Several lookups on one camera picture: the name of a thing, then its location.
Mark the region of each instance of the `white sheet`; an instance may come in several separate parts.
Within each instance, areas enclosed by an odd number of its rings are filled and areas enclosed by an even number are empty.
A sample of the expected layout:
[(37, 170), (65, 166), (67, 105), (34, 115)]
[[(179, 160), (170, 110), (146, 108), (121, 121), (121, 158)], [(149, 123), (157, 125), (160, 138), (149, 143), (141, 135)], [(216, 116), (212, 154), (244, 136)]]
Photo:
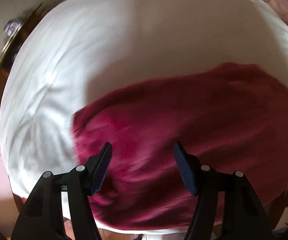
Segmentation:
[[(0, 143), (13, 192), (27, 197), (44, 171), (76, 166), (77, 110), (134, 82), (228, 61), (257, 63), (288, 87), (288, 27), (262, 0), (64, 1), (28, 37), (4, 90)], [(69, 217), (67, 200), (63, 209)]]

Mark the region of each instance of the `maroon cloth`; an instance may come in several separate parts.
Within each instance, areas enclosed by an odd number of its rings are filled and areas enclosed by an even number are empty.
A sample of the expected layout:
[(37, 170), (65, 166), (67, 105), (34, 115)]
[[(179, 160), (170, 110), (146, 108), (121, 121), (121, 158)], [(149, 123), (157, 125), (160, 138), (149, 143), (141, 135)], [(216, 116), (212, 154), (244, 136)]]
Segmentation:
[[(220, 172), (242, 170), (263, 203), (288, 187), (288, 89), (256, 65), (115, 90), (74, 115), (80, 163), (108, 141), (113, 157), (90, 205), (122, 230), (188, 226), (197, 198), (185, 190), (175, 141)], [(223, 196), (216, 220), (221, 220)]]

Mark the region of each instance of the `metal screw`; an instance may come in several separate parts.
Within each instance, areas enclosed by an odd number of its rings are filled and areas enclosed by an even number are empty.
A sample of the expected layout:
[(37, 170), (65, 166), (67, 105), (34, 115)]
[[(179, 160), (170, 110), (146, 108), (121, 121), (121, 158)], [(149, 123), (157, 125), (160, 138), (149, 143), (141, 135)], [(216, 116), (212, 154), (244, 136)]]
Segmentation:
[(209, 171), (211, 168), (208, 165), (201, 166), (202, 171)]
[(51, 172), (50, 171), (46, 171), (43, 173), (43, 177), (48, 178), (49, 176), (51, 176)]
[(85, 166), (84, 165), (79, 165), (76, 167), (77, 171), (84, 171), (85, 170)]
[(235, 171), (235, 175), (237, 176), (237, 177), (243, 177), (244, 176), (244, 173), (242, 173), (241, 171)]

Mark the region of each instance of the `wooden furniture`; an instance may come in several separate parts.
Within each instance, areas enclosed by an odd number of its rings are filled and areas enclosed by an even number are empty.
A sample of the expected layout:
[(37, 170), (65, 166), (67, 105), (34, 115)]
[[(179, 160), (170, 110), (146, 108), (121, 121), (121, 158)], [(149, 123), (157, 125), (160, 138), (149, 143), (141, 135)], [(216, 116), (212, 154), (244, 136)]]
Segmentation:
[(286, 207), (288, 207), (288, 189), (273, 200), (269, 208), (267, 216), (273, 229), (277, 226)]
[[(66, 235), (75, 240), (71, 220), (64, 222)], [(173, 233), (166, 235), (122, 234), (98, 228), (102, 240), (179, 240), (184, 239), (186, 233)]]
[(15, 33), (10, 37), (2, 50), (0, 56), (0, 106), (4, 87), (15, 57), (24, 41), (28, 38), (30, 33), (42, 19), (42, 12), (37, 13), (39, 7), (24, 20), (23, 26), (20, 28), (20, 30), (15, 31)]

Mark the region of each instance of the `bed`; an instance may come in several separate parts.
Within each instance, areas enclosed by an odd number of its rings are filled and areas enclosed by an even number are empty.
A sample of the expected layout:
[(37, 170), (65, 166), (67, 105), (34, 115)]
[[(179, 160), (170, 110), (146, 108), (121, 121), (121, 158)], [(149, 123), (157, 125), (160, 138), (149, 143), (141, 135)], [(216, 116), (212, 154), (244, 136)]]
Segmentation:
[(262, 0), (64, 1), (25, 41), (5, 86), (0, 147), (13, 192), (26, 198), (44, 171), (77, 165), (77, 110), (135, 82), (223, 62), (258, 64), (288, 88), (288, 26)]

